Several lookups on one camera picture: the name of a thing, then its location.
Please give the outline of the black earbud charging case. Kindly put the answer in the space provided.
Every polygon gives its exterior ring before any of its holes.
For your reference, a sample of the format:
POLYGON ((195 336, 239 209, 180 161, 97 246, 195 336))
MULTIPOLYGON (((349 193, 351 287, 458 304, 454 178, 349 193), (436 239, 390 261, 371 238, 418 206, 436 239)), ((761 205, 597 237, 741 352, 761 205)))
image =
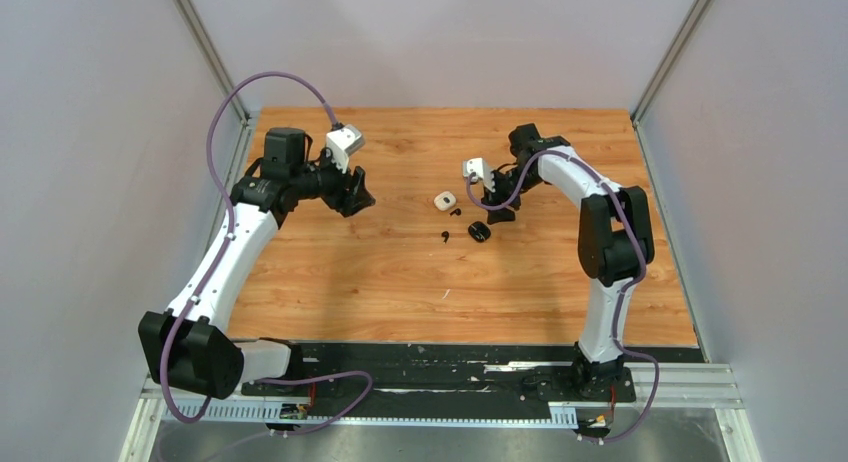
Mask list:
POLYGON ((491 229, 482 221, 472 222, 468 226, 467 232, 469 236, 478 243, 483 243, 491 237, 491 229))

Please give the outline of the white earbud charging case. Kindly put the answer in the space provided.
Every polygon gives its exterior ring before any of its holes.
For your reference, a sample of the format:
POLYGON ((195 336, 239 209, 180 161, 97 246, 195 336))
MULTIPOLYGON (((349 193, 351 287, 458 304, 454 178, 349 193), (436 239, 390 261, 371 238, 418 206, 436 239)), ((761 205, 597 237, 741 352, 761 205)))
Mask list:
POLYGON ((457 198, 452 192, 444 191, 434 198, 433 203, 441 212, 450 211, 456 206, 457 198))

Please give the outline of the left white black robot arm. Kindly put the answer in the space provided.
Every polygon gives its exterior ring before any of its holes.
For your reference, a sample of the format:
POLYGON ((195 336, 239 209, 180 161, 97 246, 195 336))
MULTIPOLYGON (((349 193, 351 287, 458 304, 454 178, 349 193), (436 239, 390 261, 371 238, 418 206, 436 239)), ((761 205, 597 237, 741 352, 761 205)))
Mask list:
POLYGON ((350 160, 365 144, 361 131, 337 124, 316 159, 302 129, 272 128, 264 152, 233 186, 215 240, 188 283, 162 312, 143 315, 138 333, 152 379, 161 387, 223 400, 246 382, 268 379, 283 395, 298 393, 306 368, 292 344, 259 338, 235 342, 226 332, 247 278, 287 216, 319 199, 351 217, 375 203, 365 170, 350 160))

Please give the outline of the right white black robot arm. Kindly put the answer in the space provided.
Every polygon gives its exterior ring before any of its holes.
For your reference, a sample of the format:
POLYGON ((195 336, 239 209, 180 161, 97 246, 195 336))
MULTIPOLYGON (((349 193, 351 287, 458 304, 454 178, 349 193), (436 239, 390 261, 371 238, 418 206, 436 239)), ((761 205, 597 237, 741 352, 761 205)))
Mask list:
POLYGON ((578 209, 577 253, 590 291, 568 384, 580 397, 596 399, 623 377, 627 310, 655 255, 647 194, 601 175, 564 137, 542 137, 533 123, 513 129, 509 142, 512 169, 471 159, 464 164, 466 183, 482 183, 476 203, 489 223, 513 220, 521 195, 540 184, 556 187, 578 209))

